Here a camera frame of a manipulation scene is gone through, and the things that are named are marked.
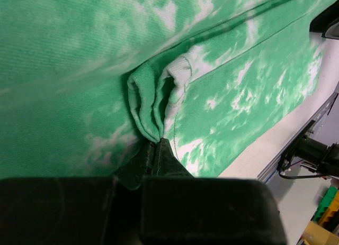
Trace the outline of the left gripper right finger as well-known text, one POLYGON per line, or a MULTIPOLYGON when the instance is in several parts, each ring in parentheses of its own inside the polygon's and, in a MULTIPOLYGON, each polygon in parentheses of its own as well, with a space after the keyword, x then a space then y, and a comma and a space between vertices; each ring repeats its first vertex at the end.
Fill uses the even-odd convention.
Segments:
POLYGON ((194 178, 169 141, 141 186, 143 244, 286 244, 276 201, 255 179, 194 178))

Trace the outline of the green white tie-dye trousers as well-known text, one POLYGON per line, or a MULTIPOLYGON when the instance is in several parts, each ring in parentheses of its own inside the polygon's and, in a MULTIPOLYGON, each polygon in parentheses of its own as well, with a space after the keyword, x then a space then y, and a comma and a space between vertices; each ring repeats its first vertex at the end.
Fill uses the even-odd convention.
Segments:
POLYGON ((1 0, 1 178, 108 176, 144 140, 219 176, 317 86, 337 0, 1 0))

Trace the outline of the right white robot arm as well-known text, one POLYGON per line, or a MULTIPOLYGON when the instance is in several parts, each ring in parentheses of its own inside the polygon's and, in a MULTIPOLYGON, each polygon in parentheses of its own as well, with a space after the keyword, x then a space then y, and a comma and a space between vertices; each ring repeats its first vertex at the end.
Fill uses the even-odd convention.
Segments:
MULTIPOLYGON (((310 23, 309 32, 320 33, 324 39, 338 40, 338 2, 316 16, 310 23)), ((281 154, 276 170, 284 179, 307 179, 318 177, 338 177, 338 144, 327 146, 306 136, 304 129, 281 154), (306 176, 287 176, 283 172, 292 167, 293 158, 306 163, 306 168, 314 173, 306 176)))

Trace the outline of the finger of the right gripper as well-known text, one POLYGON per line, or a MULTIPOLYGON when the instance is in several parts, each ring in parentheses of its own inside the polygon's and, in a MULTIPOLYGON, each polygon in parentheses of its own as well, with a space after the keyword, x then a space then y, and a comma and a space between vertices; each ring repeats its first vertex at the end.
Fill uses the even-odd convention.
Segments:
POLYGON ((309 32, 319 33, 325 39, 338 40, 338 17, 339 3, 336 1, 311 21, 309 32))

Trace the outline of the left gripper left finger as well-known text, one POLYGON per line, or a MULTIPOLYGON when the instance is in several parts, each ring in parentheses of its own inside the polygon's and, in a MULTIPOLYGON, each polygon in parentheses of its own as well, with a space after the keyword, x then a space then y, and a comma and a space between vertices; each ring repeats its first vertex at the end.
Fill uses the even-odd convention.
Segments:
POLYGON ((107 177, 1 180, 1 244, 141 244, 141 182, 156 145, 145 141, 107 177))

